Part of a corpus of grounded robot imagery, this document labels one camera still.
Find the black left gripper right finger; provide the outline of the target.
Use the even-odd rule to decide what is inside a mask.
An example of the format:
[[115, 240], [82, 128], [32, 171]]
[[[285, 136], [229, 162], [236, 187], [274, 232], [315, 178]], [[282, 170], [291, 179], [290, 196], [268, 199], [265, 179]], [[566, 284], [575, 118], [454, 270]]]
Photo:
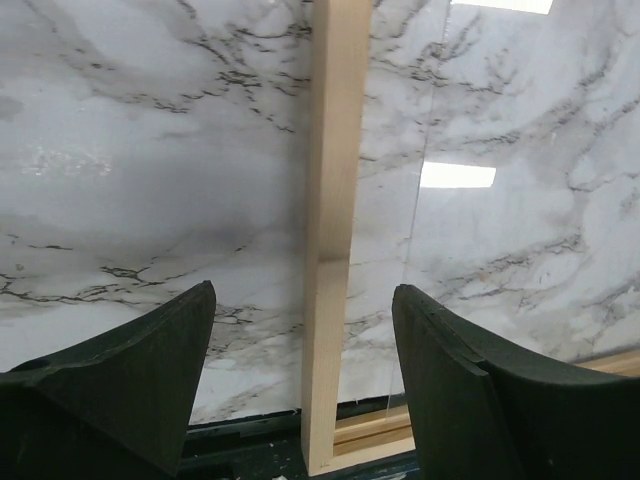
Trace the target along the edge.
[[521, 347], [412, 285], [392, 319], [425, 479], [635, 479], [639, 381]]

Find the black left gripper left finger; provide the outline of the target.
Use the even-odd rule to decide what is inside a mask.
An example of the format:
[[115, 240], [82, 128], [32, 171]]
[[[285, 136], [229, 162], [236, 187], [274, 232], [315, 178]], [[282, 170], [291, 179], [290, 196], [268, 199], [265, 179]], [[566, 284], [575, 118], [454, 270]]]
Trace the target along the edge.
[[2, 478], [175, 478], [215, 311], [204, 281], [2, 373]]

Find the light wooden picture frame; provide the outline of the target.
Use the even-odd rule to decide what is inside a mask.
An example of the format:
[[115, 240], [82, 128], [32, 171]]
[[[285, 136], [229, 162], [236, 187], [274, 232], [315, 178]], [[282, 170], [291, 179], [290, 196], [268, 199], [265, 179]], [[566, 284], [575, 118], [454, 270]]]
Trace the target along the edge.
[[[409, 451], [401, 401], [338, 419], [351, 249], [371, 24], [378, 1], [313, 5], [311, 158], [305, 262], [302, 452], [310, 475], [340, 471]], [[609, 371], [638, 365], [634, 348], [584, 361]]]

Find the clear acrylic sheet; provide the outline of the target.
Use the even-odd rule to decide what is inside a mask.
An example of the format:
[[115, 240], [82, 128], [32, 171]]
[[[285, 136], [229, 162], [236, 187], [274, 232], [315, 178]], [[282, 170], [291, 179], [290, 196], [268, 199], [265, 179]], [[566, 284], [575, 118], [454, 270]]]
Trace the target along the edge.
[[536, 352], [639, 343], [639, 5], [378, 1], [338, 399], [403, 389], [413, 284]]

